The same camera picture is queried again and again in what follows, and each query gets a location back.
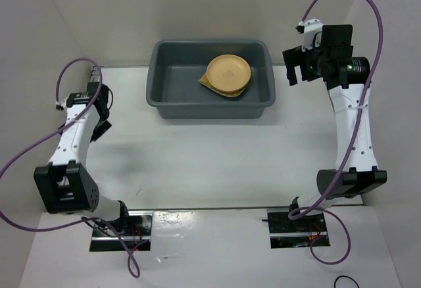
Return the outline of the yellow bear plate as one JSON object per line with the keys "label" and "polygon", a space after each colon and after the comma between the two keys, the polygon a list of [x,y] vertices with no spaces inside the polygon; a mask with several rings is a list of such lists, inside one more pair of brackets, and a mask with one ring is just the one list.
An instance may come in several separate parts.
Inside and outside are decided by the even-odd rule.
{"label": "yellow bear plate", "polygon": [[233,93],[249,83],[251,68],[239,56],[220,55],[210,61],[206,75],[214,88],[225,93]]}
{"label": "yellow bear plate", "polygon": [[216,90],[217,94],[223,95],[225,97],[237,97],[240,96],[245,90],[247,89],[247,87],[243,87],[237,91],[233,91],[233,92],[227,92],[227,91],[221,91],[219,89]]}

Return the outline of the woven bamboo tray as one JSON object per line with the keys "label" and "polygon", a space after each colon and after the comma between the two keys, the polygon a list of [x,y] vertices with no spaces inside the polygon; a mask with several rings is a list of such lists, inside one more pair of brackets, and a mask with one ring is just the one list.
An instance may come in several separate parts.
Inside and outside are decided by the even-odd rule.
{"label": "woven bamboo tray", "polygon": [[207,74],[206,74],[206,73],[204,73],[204,74],[202,75],[202,77],[198,80],[198,82],[199,82],[201,85],[205,86],[206,88],[208,88],[209,90],[211,90],[211,91],[213,91],[214,93],[216,93],[216,94],[217,94],[217,92],[216,92],[217,88],[215,88],[215,87],[213,87],[213,86],[211,85],[211,83],[210,83],[210,82],[209,82],[209,80],[208,80],[208,77],[207,77]]}

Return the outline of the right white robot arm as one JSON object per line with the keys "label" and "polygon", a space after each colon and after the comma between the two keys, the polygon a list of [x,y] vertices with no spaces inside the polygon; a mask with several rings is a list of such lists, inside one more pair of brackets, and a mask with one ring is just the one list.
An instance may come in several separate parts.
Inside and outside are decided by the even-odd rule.
{"label": "right white robot arm", "polygon": [[[371,73],[369,60],[353,56],[353,27],[325,25],[318,19],[301,21],[296,30],[303,35],[300,46],[283,52],[290,85],[301,78],[322,79],[335,115],[337,157],[332,169],[319,170],[316,188],[295,197],[289,207],[288,223],[296,231],[311,223],[311,215],[329,208],[339,199],[366,194],[387,181],[378,166],[372,146],[369,96],[366,86]],[[312,205],[315,209],[307,211]]]}

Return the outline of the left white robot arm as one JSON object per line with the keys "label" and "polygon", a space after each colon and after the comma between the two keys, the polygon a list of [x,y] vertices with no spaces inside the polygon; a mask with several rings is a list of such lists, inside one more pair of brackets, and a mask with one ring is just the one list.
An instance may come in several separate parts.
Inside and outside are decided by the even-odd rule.
{"label": "left white robot arm", "polygon": [[113,233],[124,235],[131,227],[126,205],[100,195],[86,169],[89,145],[111,127],[110,94],[105,84],[89,82],[85,92],[69,95],[64,103],[66,129],[59,131],[59,144],[48,163],[34,170],[34,180],[48,213],[98,216]]}

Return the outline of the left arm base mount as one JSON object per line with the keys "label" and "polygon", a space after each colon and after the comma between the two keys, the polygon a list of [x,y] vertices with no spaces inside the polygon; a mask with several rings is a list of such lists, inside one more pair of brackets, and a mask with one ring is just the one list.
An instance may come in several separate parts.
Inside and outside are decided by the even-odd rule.
{"label": "left arm base mount", "polygon": [[[99,226],[95,222],[88,222],[85,217],[82,217],[82,220],[85,220],[92,230],[90,252],[124,251],[118,237],[104,224]],[[131,210],[128,213],[127,224],[124,229],[115,226],[126,246],[132,251],[150,251],[153,212]]]}

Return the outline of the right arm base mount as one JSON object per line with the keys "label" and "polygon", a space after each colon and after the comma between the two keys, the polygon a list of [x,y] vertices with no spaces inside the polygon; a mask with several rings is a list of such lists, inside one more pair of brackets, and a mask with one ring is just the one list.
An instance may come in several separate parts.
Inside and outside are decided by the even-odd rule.
{"label": "right arm base mount", "polygon": [[266,212],[262,222],[268,224],[272,249],[307,248],[314,239],[315,247],[330,246],[323,214],[290,220],[287,208],[269,208]]}

